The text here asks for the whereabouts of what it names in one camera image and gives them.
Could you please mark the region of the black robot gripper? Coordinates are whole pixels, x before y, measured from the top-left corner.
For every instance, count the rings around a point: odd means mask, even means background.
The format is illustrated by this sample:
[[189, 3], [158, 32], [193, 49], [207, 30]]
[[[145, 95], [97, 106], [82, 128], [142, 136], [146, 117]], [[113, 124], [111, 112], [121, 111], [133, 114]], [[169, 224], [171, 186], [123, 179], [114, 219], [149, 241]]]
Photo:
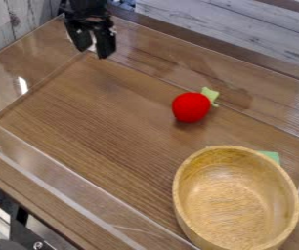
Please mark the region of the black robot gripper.
[[105, 29], [93, 32], [97, 56], [106, 59], [117, 50], [114, 22], [106, 8], [106, 0], [61, 0], [58, 13], [65, 15], [63, 24], [70, 40], [79, 52], [91, 46], [86, 29], [99, 25]]

